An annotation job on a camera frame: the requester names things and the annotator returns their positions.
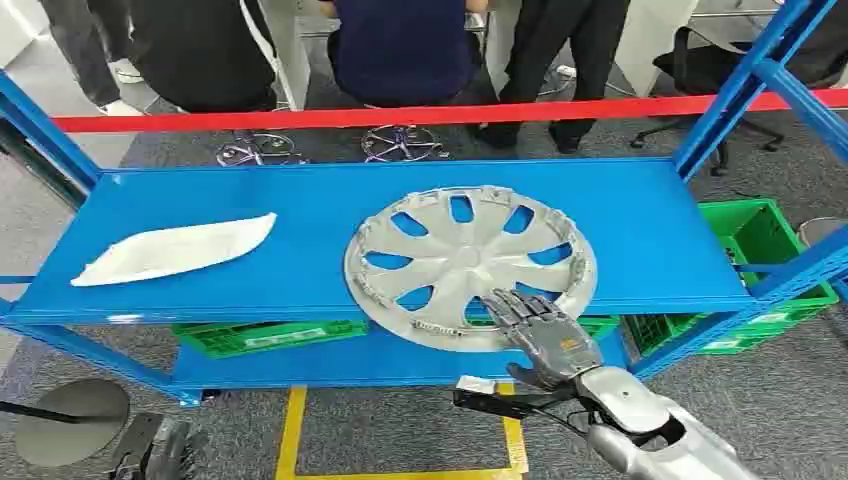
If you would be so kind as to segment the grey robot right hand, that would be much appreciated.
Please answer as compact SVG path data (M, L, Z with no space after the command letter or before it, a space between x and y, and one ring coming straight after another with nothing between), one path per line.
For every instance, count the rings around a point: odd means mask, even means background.
M600 349L589 334L545 297L495 289L481 299L499 331L529 359L530 368L506 366L515 380L555 391L602 365Z

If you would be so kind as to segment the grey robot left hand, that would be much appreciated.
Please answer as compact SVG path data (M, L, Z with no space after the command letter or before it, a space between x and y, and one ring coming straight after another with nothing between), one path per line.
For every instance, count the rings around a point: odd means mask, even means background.
M151 444L144 479L195 479L199 438L186 421L165 419Z

